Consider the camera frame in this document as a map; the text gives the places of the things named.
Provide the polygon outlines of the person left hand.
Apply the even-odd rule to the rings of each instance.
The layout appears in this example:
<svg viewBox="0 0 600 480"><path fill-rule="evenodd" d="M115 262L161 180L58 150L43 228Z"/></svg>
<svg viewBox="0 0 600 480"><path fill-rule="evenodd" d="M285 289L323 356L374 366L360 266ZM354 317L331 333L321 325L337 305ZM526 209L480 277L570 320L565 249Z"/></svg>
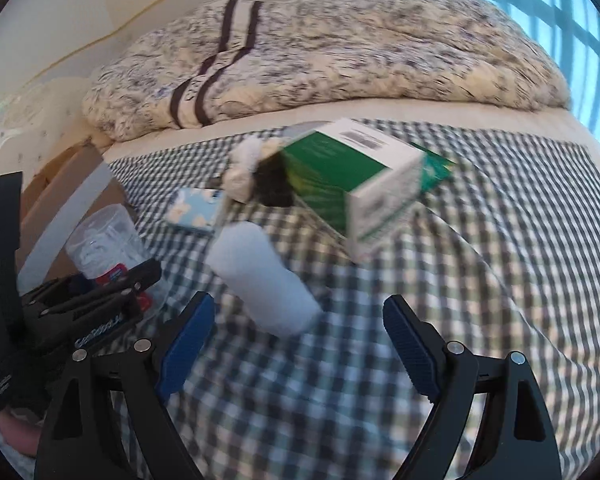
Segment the person left hand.
<svg viewBox="0 0 600 480"><path fill-rule="evenodd" d="M22 455L35 457L42 436L42 427L12 414L9 408L0 411L0 433L5 442Z"/></svg>

